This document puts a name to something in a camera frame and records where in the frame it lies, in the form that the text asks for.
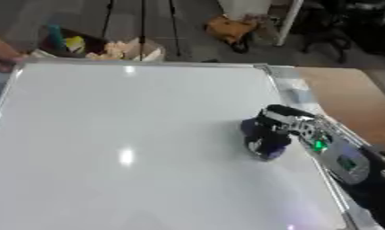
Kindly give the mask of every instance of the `clutter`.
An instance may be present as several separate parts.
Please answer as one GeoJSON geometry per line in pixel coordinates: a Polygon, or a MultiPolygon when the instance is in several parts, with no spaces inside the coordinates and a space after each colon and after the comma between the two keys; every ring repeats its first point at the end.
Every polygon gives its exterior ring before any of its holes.
{"type": "MultiPolygon", "coordinates": [[[[48,34],[44,36],[45,39],[39,44],[39,49],[55,57],[89,58],[95,60],[140,60],[140,52],[143,51],[143,61],[164,61],[165,58],[165,48],[152,40],[146,40],[143,50],[141,50],[139,39],[129,42],[121,40],[107,41],[57,26],[49,25],[47,28],[45,31],[48,34]]],[[[45,56],[39,52],[35,55],[45,56]]]]}
{"type": "MultiPolygon", "coordinates": [[[[95,60],[140,60],[140,44],[139,39],[131,40],[128,43],[122,41],[109,42],[105,45],[104,51],[98,55],[96,53],[89,53],[87,58],[95,60]]],[[[147,40],[143,48],[143,61],[163,61],[165,57],[164,47],[147,40]]]]}
{"type": "Polygon", "coordinates": [[[258,27],[258,17],[246,16],[237,22],[226,16],[218,16],[205,25],[208,34],[227,43],[237,53],[249,51],[249,34],[258,27]]]}

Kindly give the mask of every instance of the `whiteboard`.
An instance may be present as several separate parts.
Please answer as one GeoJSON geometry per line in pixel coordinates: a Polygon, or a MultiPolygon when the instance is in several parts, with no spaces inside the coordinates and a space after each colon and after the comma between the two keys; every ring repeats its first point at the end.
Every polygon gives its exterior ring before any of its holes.
{"type": "Polygon", "coordinates": [[[249,65],[29,62],[0,100],[0,230],[343,228],[299,144],[243,146],[280,102],[249,65]]]}

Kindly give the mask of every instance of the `yellow object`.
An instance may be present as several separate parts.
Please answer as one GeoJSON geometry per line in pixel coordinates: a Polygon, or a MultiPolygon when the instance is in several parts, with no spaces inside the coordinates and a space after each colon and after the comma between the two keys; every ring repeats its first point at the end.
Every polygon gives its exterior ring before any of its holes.
{"type": "Polygon", "coordinates": [[[80,36],[65,39],[65,44],[72,53],[80,54],[84,52],[85,43],[84,39],[80,36]]]}

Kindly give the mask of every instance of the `floor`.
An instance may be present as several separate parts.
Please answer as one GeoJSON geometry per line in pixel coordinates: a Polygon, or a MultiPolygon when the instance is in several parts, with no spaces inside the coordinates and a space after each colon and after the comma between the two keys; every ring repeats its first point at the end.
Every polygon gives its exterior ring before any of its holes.
{"type": "MultiPolygon", "coordinates": [[[[65,28],[100,36],[109,0],[4,0],[0,1],[0,37],[20,49],[37,46],[39,27],[56,23],[65,28]]],[[[301,38],[291,36],[281,47],[254,44],[248,54],[236,54],[207,36],[202,24],[222,13],[215,0],[174,0],[182,56],[176,57],[168,1],[146,0],[146,35],[167,49],[167,60],[199,62],[218,59],[227,63],[268,63],[288,66],[353,67],[362,69],[385,92],[385,57],[349,51],[349,61],[339,65],[332,50],[318,45],[310,54],[299,52],[301,38]]],[[[117,1],[106,38],[131,40],[140,29],[140,1],[117,1]]]]}

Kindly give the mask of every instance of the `white container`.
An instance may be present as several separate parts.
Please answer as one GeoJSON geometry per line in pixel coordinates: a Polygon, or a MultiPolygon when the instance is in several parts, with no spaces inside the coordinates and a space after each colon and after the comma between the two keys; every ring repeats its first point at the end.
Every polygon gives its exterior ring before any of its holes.
{"type": "Polygon", "coordinates": [[[245,15],[267,14],[271,0],[218,0],[224,14],[234,21],[242,20],[245,15]]]}

